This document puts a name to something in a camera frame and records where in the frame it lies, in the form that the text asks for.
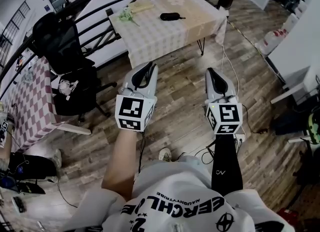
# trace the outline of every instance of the checkered tablecloth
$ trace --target checkered tablecloth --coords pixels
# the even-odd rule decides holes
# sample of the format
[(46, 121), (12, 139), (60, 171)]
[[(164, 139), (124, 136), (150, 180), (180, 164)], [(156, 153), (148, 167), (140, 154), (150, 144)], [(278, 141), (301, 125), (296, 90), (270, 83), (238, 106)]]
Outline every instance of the checkered tablecloth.
[[(39, 59), (29, 71), (33, 74), (33, 81), (12, 84), (2, 99), (4, 110), (17, 114), (17, 128), (13, 136), (22, 151), (53, 131), (60, 122), (53, 102), (48, 61), (44, 57)], [(14, 143), (13, 146), (13, 151), (19, 149)]]
[[(110, 21), (122, 37), (131, 66), (152, 61), (192, 42), (210, 35), (223, 44), (227, 18), (205, 0), (151, 0), (152, 9), (134, 14), (132, 22), (118, 19), (121, 11)], [(177, 12), (185, 19), (162, 21), (162, 13)]]

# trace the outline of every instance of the shirt sleeve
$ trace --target shirt sleeve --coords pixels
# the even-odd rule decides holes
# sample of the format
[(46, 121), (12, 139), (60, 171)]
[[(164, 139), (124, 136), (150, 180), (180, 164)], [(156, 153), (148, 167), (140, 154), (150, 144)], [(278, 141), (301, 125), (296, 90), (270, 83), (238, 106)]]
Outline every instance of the shirt sleeve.
[(240, 208), (252, 217), (256, 231), (295, 232), (291, 225), (265, 205), (256, 190), (239, 190), (224, 198), (232, 207)]
[(62, 231), (101, 225), (108, 216), (121, 211), (125, 199), (116, 192), (93, 188), (87, 191), (75, 214), (62, 227)]

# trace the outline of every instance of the red object on floor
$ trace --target red object on floor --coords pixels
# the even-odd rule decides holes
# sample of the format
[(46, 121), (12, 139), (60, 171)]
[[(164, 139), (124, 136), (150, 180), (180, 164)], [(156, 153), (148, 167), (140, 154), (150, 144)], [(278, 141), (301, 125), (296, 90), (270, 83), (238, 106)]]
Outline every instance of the red object on floor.
[(284, 218), (291, 226), (295, 227), (298, 222), (298, 212), (282, 208), (279, 210), (278, 215)]

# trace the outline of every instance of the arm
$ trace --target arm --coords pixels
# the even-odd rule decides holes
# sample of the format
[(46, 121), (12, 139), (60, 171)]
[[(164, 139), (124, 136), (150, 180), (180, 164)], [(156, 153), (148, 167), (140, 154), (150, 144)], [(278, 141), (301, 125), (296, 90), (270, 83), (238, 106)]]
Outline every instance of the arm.
[(104, 174), (101, 187), (114, 191), (126, 201), (132, 196), (136, 170), (137, 133), (120, 130), (115, 141), (110, 164)]
[(12, 125), (9, 124), (6, 137), (4, 148), (0, 148), (0, 158), (1, 159), (10, 159), (11, 147), (12, 147), (12, 137), (9, 135), (9, 132), (12, 134)]

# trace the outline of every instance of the office chair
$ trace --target office chair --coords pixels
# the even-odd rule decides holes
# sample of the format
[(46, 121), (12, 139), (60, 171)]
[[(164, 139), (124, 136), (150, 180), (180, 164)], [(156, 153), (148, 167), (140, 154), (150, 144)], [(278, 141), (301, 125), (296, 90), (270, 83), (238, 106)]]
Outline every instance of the office chair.
[(102, 114), (110, 117), (96, 101), (96, 94), (108, 87), (116, 87), (112, 82), (101, 86), (97, 78), (95, 63), (84, 57), (79, 42), (78, 30), (72, 20), (59, 22), (54, 13), (49, 13), (39, 19), (32, 31), (32, 50), (39, 57), (45, 56), (52, 70), (60, 76), (61, 80), (78, 84), (70, 94), (66, 95), (57, 89), (53, 98), (57, 114), (71, 116), (79, 115), (79, 121), (84, 121), (82, 115), (97, 107)]

